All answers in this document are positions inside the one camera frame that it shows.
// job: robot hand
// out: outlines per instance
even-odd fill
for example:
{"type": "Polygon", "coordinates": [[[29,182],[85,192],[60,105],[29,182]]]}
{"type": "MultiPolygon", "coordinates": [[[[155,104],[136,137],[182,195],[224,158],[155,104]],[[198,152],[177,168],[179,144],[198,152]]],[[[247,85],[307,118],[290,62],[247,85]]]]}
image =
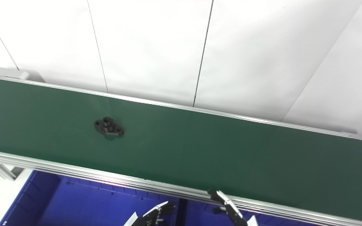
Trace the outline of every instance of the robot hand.
{"type": "Polygon", "coordinates": [[[223,192],[219,190],[208,190],[210,199],[220,202],[223,206],[213,209],[213,213],[226,213],[234,226],[258,226],[255,216],[253,215],[250,220],[246,221],[241,212],[237,209],[234,203],[223,192]]]}
{"type": "Polygon", "coordinates": [[[175,202],[163,202],[149,210],[142,217],[138,217],[136,212],[129,218],[124,226],[155,226],[170,225],[167,221],[159,219],[164,215],[171,215],[175,209],[175,202]]]}

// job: black robotic finger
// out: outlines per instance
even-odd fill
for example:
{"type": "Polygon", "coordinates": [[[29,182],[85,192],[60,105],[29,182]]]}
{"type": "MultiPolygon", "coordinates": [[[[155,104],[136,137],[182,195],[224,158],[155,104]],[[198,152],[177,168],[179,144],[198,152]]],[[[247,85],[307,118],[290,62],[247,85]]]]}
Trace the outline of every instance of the black robotic finger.
{"type": "Polygon", "coordinates": [[[163,219],[157,219],[157,225],[170,226],[170,222],[163,219]]]}
{"type": "Polygon", "coordinates": [[[219,194],[217,193],[217,190],[210,189],[207,191],[207,193],[210,195],[210,199],[216,202],[220,202],[222,205],[224,205],[224,199],[222,199],[219,194]]]}
{"type": "Polygon", "coordinates": [[[175,202],[164,202],[161,203],[159,205],[157,205],[158,207],[160,207],[160,209],[165,210],[165,209],[171,209],[171,208],[175,208],[175,202]]]}
{"type": "Polygon", "coordinates": [[[214,214],[227,213],[226,208],[224,206],[214,208],[211,210],[214,214]]]}
{"type": "Polygon", "coordinates": [[[174,210],[175,210],[175,206],[174,207],[170,207],[170,208],[167,208],[167,209],[162,209],[160,211],[160,216],[164,216],[164,215],[171,215],[174,213],[174,210]]]}

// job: green belt surface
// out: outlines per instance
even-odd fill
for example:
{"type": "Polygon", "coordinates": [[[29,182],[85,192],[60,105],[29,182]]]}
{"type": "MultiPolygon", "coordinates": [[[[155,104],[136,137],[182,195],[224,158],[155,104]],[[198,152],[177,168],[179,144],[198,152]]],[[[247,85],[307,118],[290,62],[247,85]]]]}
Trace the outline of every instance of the green belt surface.
{"type": "Polygon", "coordinates": [[[0,152],[362,220],[362,141],[0,80],[0,152]],[[107,140],[95,120],[112,117],[107,140]]]}

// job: blue bin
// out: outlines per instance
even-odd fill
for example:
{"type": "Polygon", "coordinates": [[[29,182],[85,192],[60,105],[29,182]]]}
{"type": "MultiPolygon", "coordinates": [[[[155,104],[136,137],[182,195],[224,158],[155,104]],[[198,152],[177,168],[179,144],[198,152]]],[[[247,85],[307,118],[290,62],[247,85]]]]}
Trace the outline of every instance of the blue bin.
{"type": "MultiPolygon", "coordinates": [[[[212,213],[216,205],[39,171],[30,175],[0,226],[122,226],[134,212],[141,216],[165,201],[177,203],[175,213],[163,217],[171,226],[233,226],[225,214],[212,213]]],[[[255,215],[260,226],[313,225],[241,213],[247,220],[255,215]]]]}
{"type": "MultiPolygon", "coordinates": [[[[136,212],[178,198],[33,171],[1,226],[122,226],[136,212]]],[[[162,218],[175,226],[177,209],[162,218]]]]}

